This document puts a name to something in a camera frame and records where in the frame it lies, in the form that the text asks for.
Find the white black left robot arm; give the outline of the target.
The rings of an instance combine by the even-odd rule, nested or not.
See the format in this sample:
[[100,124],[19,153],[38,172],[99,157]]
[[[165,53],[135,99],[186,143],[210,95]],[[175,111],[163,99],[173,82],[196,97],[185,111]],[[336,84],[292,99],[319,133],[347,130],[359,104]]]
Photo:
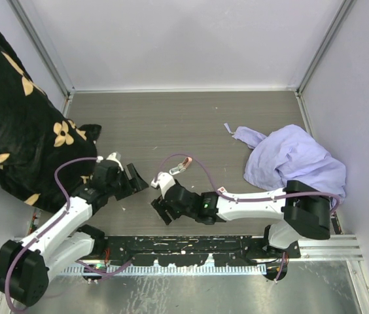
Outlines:
[[59,272],[82,258],[101,258],[106,251],[103,232],[85,223],[109,198],[122,200],[148,184],[133,164],[122,166],[116,154],[96,158],[91,177],[72,196],[60,180],[56,183],[66,203],[45,224],[19,241],[8,240],[0,248],[0,292],[13,312],[36,304]]

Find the pink stapler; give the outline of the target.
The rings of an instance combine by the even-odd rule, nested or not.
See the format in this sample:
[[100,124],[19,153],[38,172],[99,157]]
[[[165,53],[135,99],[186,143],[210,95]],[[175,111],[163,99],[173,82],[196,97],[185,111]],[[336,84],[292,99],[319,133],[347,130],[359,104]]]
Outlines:
[[178,174],[186,171],[191,163],[192,163],[192,158],[187,156],[181,163],[179,163],[177,166],[171,168],[169,170],[169,174],[172,175],[172,176],[178,175]]

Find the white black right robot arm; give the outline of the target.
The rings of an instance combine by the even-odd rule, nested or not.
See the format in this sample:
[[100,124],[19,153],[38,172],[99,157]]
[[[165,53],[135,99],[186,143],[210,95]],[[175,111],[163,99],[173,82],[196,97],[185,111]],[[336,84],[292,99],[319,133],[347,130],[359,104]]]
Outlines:
[[236,194],[219,188],[197,194],[187,190],[168,173],[153,179],[160,191],[152,202],[165,222],[186,216],[205,225],[246,218],[272,219],[264,231],[262,250],[275,258],[299,239],[330,238],[330,196],[300,181],[289,181],[284,188],[268,192]]

